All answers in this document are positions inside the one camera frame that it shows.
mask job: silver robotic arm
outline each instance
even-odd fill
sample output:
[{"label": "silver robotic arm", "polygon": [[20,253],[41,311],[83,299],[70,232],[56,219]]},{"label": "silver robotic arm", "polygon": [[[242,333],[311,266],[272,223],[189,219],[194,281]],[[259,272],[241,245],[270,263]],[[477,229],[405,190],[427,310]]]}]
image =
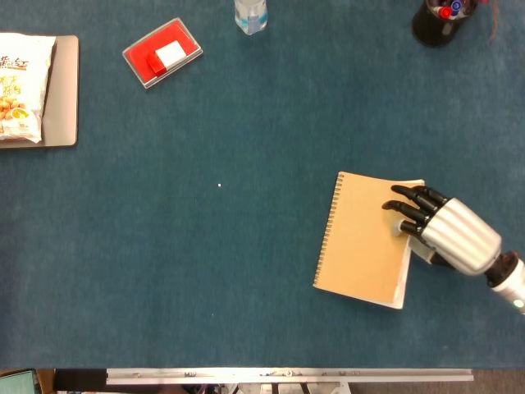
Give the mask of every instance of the silver robotic arm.
[{"label": "silver robotic arm", "polygon": [[485,274],[489,287],[525,314],[525,266],[515,253],[501,254],[501,236],[458,199],[426,186],[392,186],[419,208],[388,201],[384,209],[412,221],[395,224],[394,233],[411,235],[410,247],[428,263],[455,268],[466,275]]}]

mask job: brown notebook cover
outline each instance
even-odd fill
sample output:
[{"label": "brown notebook cover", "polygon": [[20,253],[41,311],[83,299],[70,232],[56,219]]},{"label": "brown notebook cover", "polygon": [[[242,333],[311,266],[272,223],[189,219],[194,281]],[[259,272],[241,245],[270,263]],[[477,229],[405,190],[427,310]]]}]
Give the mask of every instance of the brown notebook cover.
[{"label": "brown notebook cover", "polygon": [[411,204],[388,181],[340,172],[313,285],[344,296],[402,309],[410,248],[406,235],[393,236],[403,215],[381,209],[389,199]]}]

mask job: pen holder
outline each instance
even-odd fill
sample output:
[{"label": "pen holder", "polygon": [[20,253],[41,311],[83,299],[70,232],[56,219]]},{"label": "pen holder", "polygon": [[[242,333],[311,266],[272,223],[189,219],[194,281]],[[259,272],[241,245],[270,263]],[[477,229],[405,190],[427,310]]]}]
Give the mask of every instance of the pen holder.
[{"label": "pen holder", "polygon": [[448,44],[461,25],[476,10],[477,0],[454,0],[440,7],[439,0],[423,0],[419,11],[412,19],[415,38],[429,47],[443,47]]}]

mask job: water bottle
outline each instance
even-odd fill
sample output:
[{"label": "water bottle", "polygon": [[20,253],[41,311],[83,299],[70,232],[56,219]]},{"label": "water bottle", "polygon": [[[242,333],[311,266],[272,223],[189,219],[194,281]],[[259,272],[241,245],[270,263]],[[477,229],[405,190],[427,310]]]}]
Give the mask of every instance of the water bottle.
[{"label": "water bottle", "polygon": [[266,0],[235,0],[235,22],[247,35],[264,29],[268,22]]}]

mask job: floor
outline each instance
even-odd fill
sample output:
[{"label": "floor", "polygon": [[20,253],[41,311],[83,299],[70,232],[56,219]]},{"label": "floor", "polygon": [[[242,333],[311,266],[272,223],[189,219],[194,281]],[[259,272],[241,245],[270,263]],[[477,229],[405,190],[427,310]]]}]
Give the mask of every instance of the floor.
[{"label": "floor", "polygon": [[523,394],[525,371],[478,370],[474,382],[350,384],[352,394]]}]

